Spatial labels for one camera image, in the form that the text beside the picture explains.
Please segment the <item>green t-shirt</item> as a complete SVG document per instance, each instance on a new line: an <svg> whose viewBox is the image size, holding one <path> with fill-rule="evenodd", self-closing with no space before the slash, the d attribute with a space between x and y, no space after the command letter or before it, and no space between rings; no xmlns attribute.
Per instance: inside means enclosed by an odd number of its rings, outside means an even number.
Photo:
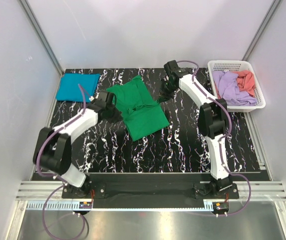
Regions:
<svg viewBox="0 0 286 240"><path fill-rule="evenodd" d="M167 126L160 104L153 99L140 75L123 85L114 85L107 91L116 96L114 103L133 141L142 139Z"/></svg>

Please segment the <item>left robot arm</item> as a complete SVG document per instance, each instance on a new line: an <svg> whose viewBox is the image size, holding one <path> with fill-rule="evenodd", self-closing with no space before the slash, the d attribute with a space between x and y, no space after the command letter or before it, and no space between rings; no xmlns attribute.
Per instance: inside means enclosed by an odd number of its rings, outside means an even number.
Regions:
<svg viewBox="0 0 286 240"><path fill-rule="evenodd" d="M73 186L73 192L78 197L87 197L91 191L90 178L72 163L72 144L101 121L120 121L122 117L116 102L114 93L102 91L97 97L91 98L89 103L85 102L82 110L64 124L55 128L42 128L33 156L39 175L57 177Z"/></svg>

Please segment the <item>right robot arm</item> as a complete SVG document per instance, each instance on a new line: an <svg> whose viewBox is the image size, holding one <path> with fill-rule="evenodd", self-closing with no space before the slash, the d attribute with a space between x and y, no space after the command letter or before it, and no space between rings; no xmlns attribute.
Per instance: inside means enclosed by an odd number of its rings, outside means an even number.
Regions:
<svg viewBox="0 0 286 240"><path fill-rule="evenodd" d="M195 193L202 197L227 198L233 181L225 152L225 139L231 132L231 119L224 99L217 99L196 79L197 71L181 68L171 60L164 65L166 79L162 81L158 102L174 98L177 90L185 92L199 108L197 127L205 138L210 156L212 180Z"/></svg>

